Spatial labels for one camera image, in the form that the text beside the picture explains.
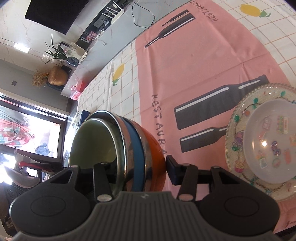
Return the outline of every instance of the ceiling light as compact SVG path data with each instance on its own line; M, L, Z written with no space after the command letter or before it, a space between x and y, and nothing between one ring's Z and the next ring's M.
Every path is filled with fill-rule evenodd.
M21 44L15 44L14 47L20 51L25 52L25 53L28 53L30 50L28 47L25 47L24 45L21 45Z

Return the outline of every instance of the blue vase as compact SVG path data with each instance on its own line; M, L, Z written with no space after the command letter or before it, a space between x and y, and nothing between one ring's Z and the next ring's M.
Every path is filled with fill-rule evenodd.
M67 63L70 65L70 66L73 66L73 67L77 67L78 64L79 64L79 59L75 58L75 57L69 57L67 59Z

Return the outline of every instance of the blue bowl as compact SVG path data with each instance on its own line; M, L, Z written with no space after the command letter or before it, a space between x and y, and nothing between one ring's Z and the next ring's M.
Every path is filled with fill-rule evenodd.
M133 192L141 192L144 186L145 179L145 156L144 150L142 146L141 139L135 130L135 128L121 117L123 122L125 123L128 132L131 136L131 143L133 147L133 164L134 164L134 172L133 172Z

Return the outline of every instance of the plate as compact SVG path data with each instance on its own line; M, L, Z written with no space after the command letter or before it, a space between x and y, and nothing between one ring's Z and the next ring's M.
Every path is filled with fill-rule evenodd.
M252 113L263 103L275 99L296 104L296 89L284 84L263 85L254 89L240 101L228 123L225 156L231 173L279 201L290 198L296 192L296 177L278 184L266 182L250 169L243 151L244 133Z
M296 104L285 99L264 102L250 115L243 138L249 168L273 184L296 176Z

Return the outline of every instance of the stacked bowl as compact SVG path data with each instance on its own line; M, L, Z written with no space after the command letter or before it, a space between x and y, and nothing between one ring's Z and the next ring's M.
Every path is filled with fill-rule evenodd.
M90 115L78 129L69 165L81 169L116 162L114 196L120 191L161 191L166 168L156 139L136 122L105 110Z

